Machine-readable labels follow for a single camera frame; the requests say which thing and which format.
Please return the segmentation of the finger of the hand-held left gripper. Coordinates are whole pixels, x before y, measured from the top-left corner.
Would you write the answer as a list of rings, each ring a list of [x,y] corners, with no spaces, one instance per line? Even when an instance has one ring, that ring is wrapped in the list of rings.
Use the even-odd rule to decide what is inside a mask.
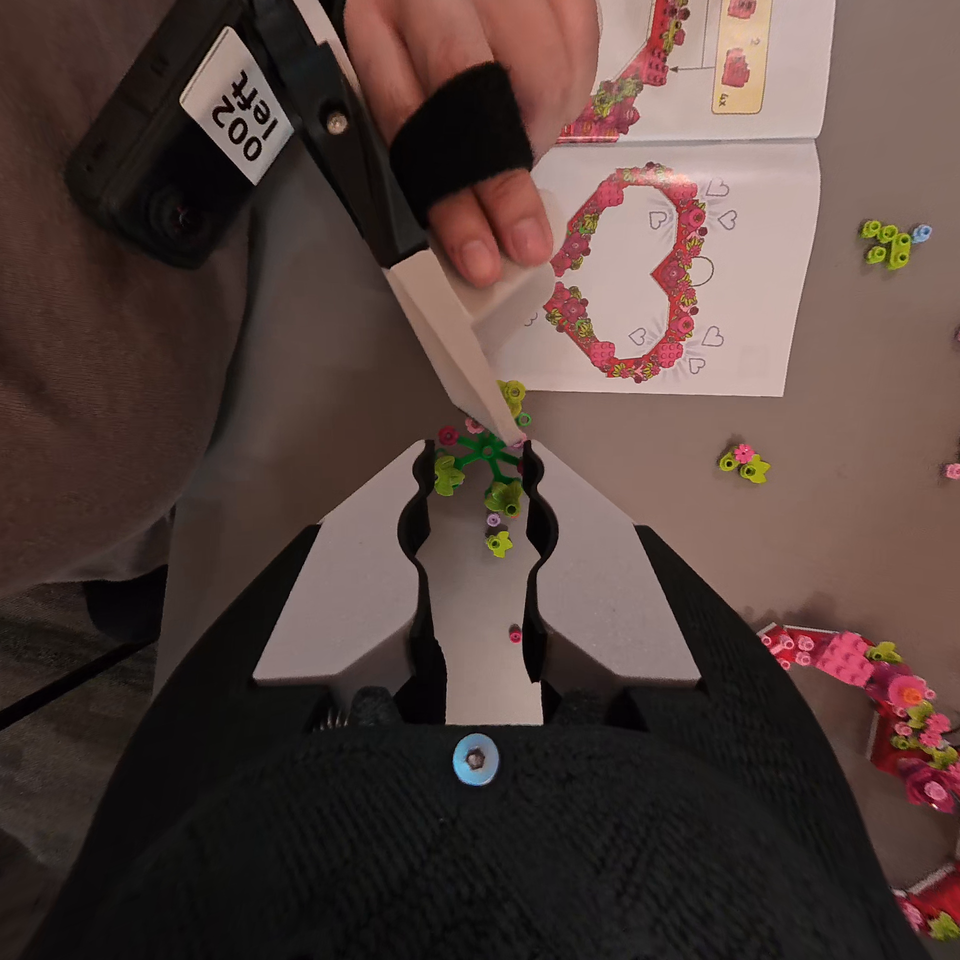
[[[548,262],[525,268],[501,256],[500,264],[501,278],[483,289],[466,282],[452,264],[448,265],[448,281],[462,307],[462,323],[486,358],[496,354],[534,318],[550,299],[556,280]]]
[[[521,442],[471,315],[434,252],[420,250],[384,275],[450,401],[506,445]]]

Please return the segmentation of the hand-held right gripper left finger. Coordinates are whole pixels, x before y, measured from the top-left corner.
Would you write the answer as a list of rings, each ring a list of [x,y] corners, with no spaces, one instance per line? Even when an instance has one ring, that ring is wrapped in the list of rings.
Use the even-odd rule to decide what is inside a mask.
[[[435,444],[412,444],[318,523],[252,678],[328,689],[346,711],[367,687],[398,695],[410,722],[443,724],[447,666],[426,570]]]

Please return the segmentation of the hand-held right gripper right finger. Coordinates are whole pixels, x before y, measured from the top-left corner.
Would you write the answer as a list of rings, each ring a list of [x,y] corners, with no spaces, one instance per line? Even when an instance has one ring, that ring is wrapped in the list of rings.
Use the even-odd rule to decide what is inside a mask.
[[[630,516],[539,441],[522,465],[537,554],[522,652],[544,724],[570,696],[602,721],[626,714],[634,690],[696,690],[701,673]]]

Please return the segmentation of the green stem brick flower cluster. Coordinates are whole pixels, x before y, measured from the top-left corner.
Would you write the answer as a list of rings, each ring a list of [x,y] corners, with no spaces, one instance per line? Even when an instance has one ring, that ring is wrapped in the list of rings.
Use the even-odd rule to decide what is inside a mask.
[[[468,466],[485,464],[490,482],[484,493],[484,506],[491,515],[504,521],[515,520],[522,513],[522,451],[526,434],[507,443],[479,421],[467,417],[464,433],[451,425],[438,430],[438,448],[434,461],[434,491],[445,498],[453,496],[466,479]]]

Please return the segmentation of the person's left hand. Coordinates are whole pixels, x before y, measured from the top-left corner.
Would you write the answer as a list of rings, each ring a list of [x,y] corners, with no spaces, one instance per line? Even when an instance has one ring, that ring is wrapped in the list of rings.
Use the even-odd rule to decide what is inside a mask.
[[[370,114],[391,147],[410,118],[444,84],[498,63],[509,79],[538,163],[594,87],[601,17],[594,1],[351,1],[345,45]],[[459,274],[476,288],[502,275],[505,256],[546,263],[553,237],[532,174],[474,178],[440,198],[429,229]]]

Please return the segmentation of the lime leaves with pink flower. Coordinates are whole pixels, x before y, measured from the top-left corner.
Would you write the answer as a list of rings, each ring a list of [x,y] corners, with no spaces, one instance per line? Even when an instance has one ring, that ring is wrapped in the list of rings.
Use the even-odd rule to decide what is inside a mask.
[[[762,459],[748,443],[739,442],[720,456],[717,467],[723,473],[737,473],[751,484],[762,485],[767,482],[771,463]]]

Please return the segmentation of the person's torso in grey sweater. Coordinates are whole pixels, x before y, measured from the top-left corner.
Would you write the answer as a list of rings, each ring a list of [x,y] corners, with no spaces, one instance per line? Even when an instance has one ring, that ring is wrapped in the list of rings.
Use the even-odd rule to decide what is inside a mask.
[[[2,2],[2,596],[160,566],[217,419],[249,215],[201,269],[170,269],[106,234],[63,179],[171,6]]]

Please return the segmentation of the white instruction booklet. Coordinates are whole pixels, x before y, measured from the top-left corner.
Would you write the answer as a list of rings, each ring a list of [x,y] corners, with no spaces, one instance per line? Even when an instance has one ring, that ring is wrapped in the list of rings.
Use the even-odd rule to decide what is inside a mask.
[[[820,202],[830,1],[603,1],[584,111],[534,170],[569,218],[499,356],[544,391],[780,397]]]

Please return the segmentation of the lime leaves with blue stud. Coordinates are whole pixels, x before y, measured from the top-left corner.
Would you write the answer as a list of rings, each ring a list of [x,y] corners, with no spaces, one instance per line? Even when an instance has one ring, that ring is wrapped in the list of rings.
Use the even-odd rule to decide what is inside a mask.
[[[860,224],[858,236],[868,243],[863,260],[871,266],[882,265],[889,271],[906,268],[914,247],[930,240],[933,228],[929,223],[918,223],[907,230],[892,222],[868,219]]]

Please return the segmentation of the red pink brick heart frame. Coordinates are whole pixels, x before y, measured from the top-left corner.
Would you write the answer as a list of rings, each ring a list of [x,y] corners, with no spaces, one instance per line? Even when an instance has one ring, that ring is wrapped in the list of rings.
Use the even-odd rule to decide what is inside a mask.
[[[861,690],[872,704],[867,760],[897,778],[912,805],[958,814],[958,721],[894,643],[775,622],[757,635],[782,669],[810,667]]]

